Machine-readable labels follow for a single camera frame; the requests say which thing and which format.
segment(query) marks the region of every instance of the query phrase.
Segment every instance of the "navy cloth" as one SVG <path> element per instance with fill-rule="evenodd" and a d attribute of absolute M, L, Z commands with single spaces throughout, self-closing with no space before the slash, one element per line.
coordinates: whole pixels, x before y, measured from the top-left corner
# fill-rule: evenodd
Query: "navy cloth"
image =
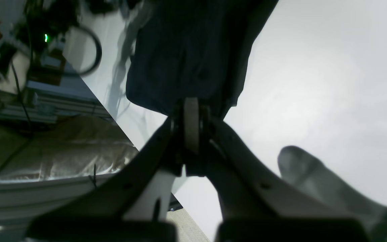
<path fill-rule="evenodd" d="M 251 46 L 276 2 L 162 1 L 138 32 L 127 98 L 170 115 L 178 100 L 197 97 L 213 115 L 224 117 L 237 103 Z M 258 13 L 260 19 L 254 19 L 261 5 L 267 7 Z"/>

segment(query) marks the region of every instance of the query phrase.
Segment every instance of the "black cable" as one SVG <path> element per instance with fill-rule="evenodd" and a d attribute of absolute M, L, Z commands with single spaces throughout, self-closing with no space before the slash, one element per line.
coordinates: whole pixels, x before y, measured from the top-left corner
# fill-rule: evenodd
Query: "black cable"
<path fill-rule="evenodd" d="M 13 63 L 11 63 L 11 69 L 13 70 L 14 78 L 16 80 L 17 99 L 20 102 L 20 104 L 22 105 L 23 111 L 25 112 L 26 120 L 28 121 L 28 127 L 29 127 L 29 132 L 30 132 L 29 135 L 30 136 L 29 136 L 29 139 L 25 143 L 23 143 L 19 148 L 17 148 L 11 155 L 9 155 L 9 157 L 0 165 L 0 172 L 2 170 L 4 170 L 4 168 L 13 160 L 13 158 L 15 158 L 20 152 L 22 152 L 28 146 L 28 144 L 31 143 L 32 135 L 33 135 L 31 119 L 29 118 L 25 104 L 23 103 L 22 94 L 20 93 L 19 79 L 17 78 L 17 73 L 16 73 L 16 70 L 14 68 Z"/>
<path fill-rule="evenodd" d="M 92 40 L 95 43 L 95 48 L 96 48 L 95 61 L 94 61 L 94 63 L 92 64 L 92 66 L 89 69 L 87 69 L 87 70 L 85 70 L 83 72 L 80 72 L 80 73 L 76 73 L 76 72 L 74 72 L 74 73 L 64 73 L 63 75 L 68 75 L 68 76 L 88 75 L 88 74 L 94 72 L 99 67 L 99 64 L 101 63 L 101 59 L 102 59 L 102 46 L 101 46 L 101 42 L 99 41 L 98 36 L 91 29 L 89 29 L 88 27 L 82 26 L 81 24 L 77 24 L 74 27 L 76 27 L 76 28 L 86 32 L 87 34 L 89 34 L 90 37 L 92 37 Z"/>
<path fill-rule="evenodd" d="M 29 69 L 31 69 L 32 63 L 34 62 L 34 51 L 32 50 L 31 29 L 29 28 L 28 20 L 26 20 L 26 32 L 28 32 L 28 41 L 29 41 Z"/>
<path fill-rule="evenodd" d="M 90 175 L 88 177 L 96 189 L 97 188 L 97 186 L 96 186 L 96 164 L 93 165 L 93 177 Z"/>
<path fill-rule="evenodd" d="M 29 127 L 29 134 L 32 136 L 33 131 L 32 131 L 32 123 L 31 123 L 31 119 L 29 118 L 29 114 L 28 114 L 28 112 L 26 111 L 25 104 L 23 103 L 22 94 L 20 93 L 19 79 L 17 78 L 17 73 L 16 73 L 16 70 L 15 70 L 15 68 L 14 68 L 13 63 L 11 63 L 11 69 L 13 70 L 14 79 L 16 80 L 17 100 L 20 102 L 20 104 L 22 105 L 23 111 L 25 112 L 26 120 L 27 120 L 27 122 L 28 122 L 28 127 Z"/>

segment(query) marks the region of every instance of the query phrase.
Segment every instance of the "black mount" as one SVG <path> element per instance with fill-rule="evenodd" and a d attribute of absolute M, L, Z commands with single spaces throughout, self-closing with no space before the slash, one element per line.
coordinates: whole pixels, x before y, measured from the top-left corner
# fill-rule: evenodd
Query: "black mount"
<path fill-rule="evenodd" d="M 223 224 L 217 241 L 367 241 L 361 225 L 282 181 L 224 121 L 187 98 L 117 175 L 35 219 L 26 237 L 50 241 L 176 241 L 166 224 L 172 184 L 207 176 Z"/>

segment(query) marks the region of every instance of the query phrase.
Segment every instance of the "dark blue fabric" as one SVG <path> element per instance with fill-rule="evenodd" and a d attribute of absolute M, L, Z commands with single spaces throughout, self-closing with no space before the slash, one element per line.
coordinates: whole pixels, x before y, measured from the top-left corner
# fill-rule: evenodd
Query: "dark blue fabric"
<path fill-rule="evenodd" d="M 166 0 L 138 32 L 126 96 L 170 115 L 197 97 L 224 117 L 240 95 L 253 41 L 277 0 Z"/>

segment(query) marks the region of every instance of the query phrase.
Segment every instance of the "black screw hole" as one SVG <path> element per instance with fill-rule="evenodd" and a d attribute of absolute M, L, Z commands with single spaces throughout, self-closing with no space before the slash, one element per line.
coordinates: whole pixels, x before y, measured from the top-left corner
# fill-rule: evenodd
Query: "black screw hole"
<path fill-rule="evenodd" d="M 261 184 L 261 188 L 264 189 L 264 190 L 269 190 L 269 189 L 271 189 L 271 186 L 268 185 L 268 184 L 262 183 Z"/>
<path fill-rule="evenodd" d="M 132 187 L 132 183 L 123 184 L 123 189 L 129 189 Z"/>

